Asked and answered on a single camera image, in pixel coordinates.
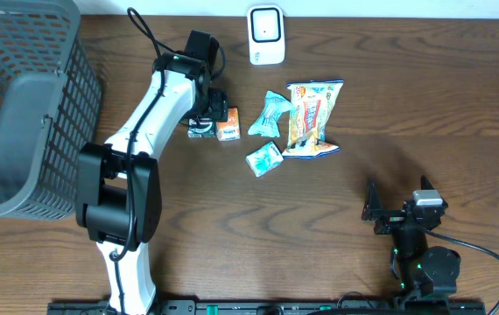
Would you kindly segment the orange juice carton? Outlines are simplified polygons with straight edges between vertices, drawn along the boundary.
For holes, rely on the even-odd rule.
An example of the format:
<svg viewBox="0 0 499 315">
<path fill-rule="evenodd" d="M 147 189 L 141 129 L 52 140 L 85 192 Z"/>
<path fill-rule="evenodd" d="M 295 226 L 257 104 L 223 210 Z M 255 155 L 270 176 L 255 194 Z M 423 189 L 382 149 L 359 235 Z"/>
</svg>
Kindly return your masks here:
<svg viewBox="0 0 499 315">
<path fill-rule="evenodd" d="M 241 137 L 237 108 L 230 108 L 228 110 L 228 119 L 226 122 L 218 122 L 216 124 L 216 137 L 219 141 L 232 141 Z"/>
</svg>

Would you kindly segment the round black lidded cup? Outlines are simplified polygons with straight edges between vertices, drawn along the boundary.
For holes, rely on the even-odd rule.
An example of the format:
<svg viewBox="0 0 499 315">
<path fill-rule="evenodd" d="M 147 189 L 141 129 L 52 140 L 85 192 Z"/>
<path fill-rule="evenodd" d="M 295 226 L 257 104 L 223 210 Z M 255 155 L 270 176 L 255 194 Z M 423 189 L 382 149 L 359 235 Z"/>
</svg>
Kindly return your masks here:
<svg viewBox="0 0 499 315">
<path fill-rule="evenodd" d="M 190 138 L 215 138 L 216 124 L 209 118 L 189 119 L 187 136 Z"/>
</svg>

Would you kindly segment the teal candy wrapper bag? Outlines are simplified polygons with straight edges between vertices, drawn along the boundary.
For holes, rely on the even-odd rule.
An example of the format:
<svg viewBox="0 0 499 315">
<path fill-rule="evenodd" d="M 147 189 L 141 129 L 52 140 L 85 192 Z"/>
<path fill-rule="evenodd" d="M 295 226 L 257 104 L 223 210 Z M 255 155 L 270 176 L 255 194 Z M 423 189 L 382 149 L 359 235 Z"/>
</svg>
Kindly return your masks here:
<svg viewBox="0 0 499 315">
<path fill-rule="evenodd" d="M 281 94 L 268 91 L 264 97 L 264 109 L 249 127 L 248 134 L 261 137 L 280 137 L 278 120 L 281 115 L 294 109 L 294 105 Z"/>
</svg>

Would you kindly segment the green tissue pack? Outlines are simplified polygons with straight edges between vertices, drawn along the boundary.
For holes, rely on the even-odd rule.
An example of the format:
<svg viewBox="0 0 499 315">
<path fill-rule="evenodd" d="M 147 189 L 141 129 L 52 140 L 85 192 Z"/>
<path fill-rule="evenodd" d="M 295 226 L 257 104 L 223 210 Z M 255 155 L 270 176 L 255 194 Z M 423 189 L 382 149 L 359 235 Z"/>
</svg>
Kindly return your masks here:
<svg viewBox="0 0 499 315">
<path fill-rule="evenodd" d="M 284 158 L 274 142 L 268 142 L 246 157 L 246 162 L 256 177 L 275 169 L 283 161 Z"/>
</svg>

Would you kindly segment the yellow blue snack bag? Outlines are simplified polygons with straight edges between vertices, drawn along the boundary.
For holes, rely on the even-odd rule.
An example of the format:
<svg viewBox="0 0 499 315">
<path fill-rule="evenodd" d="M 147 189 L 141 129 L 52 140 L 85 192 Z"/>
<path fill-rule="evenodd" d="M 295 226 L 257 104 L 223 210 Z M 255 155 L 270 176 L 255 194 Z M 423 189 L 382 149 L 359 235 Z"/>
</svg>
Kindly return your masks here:
<svg viewBox="0 0 499 315">
<path fill-rule="evenodd" d="M 314 159 L 340 150 L 326 142 L 327 121 L 334 109 L 343 79 L 290 82 L 293 109 L 289 117 L 284 158 Z"/>
</svg>

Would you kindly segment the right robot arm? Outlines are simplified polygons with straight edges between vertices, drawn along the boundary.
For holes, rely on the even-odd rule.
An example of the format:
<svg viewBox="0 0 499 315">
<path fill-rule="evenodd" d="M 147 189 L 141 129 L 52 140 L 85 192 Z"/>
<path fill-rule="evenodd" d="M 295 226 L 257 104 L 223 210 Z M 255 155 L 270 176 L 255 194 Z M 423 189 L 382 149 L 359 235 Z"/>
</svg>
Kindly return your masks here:
<svg viewBox="0 0 499 315">
<path fill-rule="evenodd" d="M 384 209 L 375 183 L 367 184 L 361 219 L 374 223 L 375 234 L 392 237 L 390 267 L 408 299 L 445 298 L 457 291 L 460 255 L 449 248 L 430 247 L 426 239 L 441 224 L 447 208 L 446 201 L 425 176 L 412 198 L 397 210 Z"/>
</svg>

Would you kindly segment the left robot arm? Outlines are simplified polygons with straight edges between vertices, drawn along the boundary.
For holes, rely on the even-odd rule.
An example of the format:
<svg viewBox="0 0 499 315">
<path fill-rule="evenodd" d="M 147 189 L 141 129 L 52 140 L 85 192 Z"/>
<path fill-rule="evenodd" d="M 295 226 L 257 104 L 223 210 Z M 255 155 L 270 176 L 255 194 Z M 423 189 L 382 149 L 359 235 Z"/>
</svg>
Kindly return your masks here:
<svg viewBox="0 0 499 315">
<path fill-rule="evenodd" d="M 146 314 L 152 308 L 157 289 L 148 244 L 162 213 L 159 159 L 181 120 L 224 120 L 226 95 L 210 86 L 215 60 L 214 52 L 164 53 L 124 126 L 106 143 L 86 143 L 79 153 L 75 218 L 105 260 L 114 312 Z"/>
</svg>

